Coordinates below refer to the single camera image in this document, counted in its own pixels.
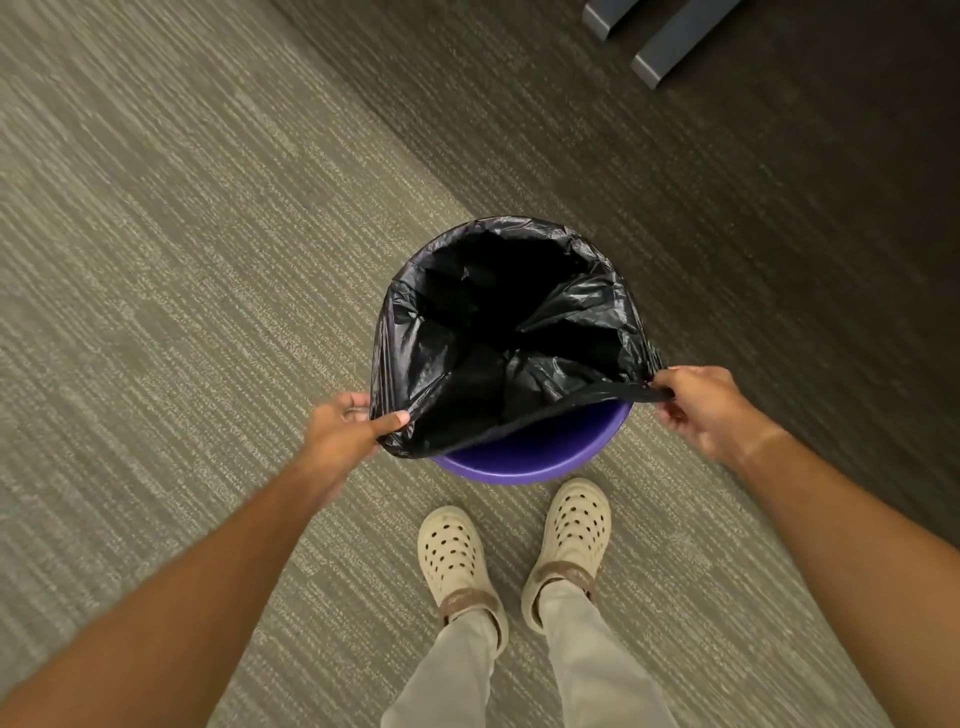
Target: floor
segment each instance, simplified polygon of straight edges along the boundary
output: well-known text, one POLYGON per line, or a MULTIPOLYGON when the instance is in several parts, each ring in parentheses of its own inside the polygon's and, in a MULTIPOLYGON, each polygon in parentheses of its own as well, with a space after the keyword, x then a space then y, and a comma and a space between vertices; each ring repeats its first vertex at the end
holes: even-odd
MULTIPOLYGON (((657 95, 626 70, 629 35, 599 47, 575 3, 498 5, 12 0, 0 691, 279 468, 311 402, 367 380, 403 260, 507 207, 580 227, 671 359, 736 366, 955 538, 946 112, 826 85, 810 69, 838 31, 807 49, 806 4, 746 4, 657 95), (876 114, 851 122, 857 104, 876 114)), ((935 64, 956 26, 924 12, 896 42, 925 38, 915 62, 935 64)), ((956 98, 949 73, 891 90, 956 98)), ((638 409, 584 474, 614 509, 601 610, 682 726, 885 724, 722 470, 638 409)), ((556 485, 363 466, 305 535, 213 723, 375 724, 435 635, 417 527, 455 502, 515 628, 490 723, 559 725, 517 612, 556 485)))

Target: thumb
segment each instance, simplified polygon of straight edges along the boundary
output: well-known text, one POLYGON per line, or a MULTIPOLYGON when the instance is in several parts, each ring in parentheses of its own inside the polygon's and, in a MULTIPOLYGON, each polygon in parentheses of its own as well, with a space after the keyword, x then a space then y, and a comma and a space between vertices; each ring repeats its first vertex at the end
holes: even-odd
POLYGON ((399 412, 391 412, 389 415, 371 420, 369 427, 373 437, 382 437, 396 432, 408 422, 410 422, 410 413, 401 409, 399 412))

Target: gray carpet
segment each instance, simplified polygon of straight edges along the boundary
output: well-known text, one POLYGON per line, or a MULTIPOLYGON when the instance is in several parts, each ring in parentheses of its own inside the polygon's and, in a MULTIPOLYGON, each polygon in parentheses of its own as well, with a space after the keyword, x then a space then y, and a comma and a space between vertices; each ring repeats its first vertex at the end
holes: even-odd
MULTIPOLYGON (((495 211, 266 4, 5 13, 0 691, 279 468, 310 403, 366 381, 398 265, 495 211)), ((492 169, 531 174, 510 164, 492 169)), ((614 511, 601 610, 683 726, 885 723, 723 472, 638 410, 584 473, 614 511)), ((364 465, 308 530, 214 723, 375 724, 435 635, 415 538, 454 502, 515 628, 490 724, 559 725, 517 614, 556 485, 364 465)))

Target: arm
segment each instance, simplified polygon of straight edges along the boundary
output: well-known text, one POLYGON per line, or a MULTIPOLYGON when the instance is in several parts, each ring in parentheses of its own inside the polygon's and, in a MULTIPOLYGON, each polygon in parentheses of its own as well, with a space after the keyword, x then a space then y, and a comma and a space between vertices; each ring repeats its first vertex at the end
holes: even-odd
POLYGON ((227 687, 300 534, 340 494, 375 438, 344 394, 314 412, 306 444, 222 526, 93 621, 0 704, 0 726, 203 726, 227 687))
POLYGON ((736 472, 898 726, 960 725, 960 551, 852 483, 740 395, 727 370, 658 374, 660 419, 736 472))

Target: black trash bag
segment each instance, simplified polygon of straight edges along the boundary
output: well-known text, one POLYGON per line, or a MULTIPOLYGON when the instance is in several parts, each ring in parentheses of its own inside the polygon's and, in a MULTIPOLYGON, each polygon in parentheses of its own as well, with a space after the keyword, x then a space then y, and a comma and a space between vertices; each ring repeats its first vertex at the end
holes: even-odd
POLYGON ((529 217, 447 231, 394 276, 376 325, 371 417, 397 457, 499 439, 610 399, 659 401, 660 357, 630 291, 577 232, 529 217))

